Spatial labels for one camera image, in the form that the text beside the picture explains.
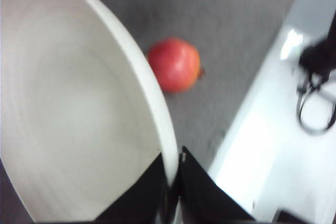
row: floor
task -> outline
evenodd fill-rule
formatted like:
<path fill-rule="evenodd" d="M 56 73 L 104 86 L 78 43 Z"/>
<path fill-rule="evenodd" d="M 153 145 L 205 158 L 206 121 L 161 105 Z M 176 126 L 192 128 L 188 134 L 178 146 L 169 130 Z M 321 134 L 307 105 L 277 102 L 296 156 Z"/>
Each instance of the floor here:
<path fill-rule="evenodd" d="M 146 52 L 177 36 L 200 51 L 206 76 L 165 94 L 179 147 L 208 168 L 293 0 L 102 0 Z M 1 169 L 1 223 L 31 220 Z"/>

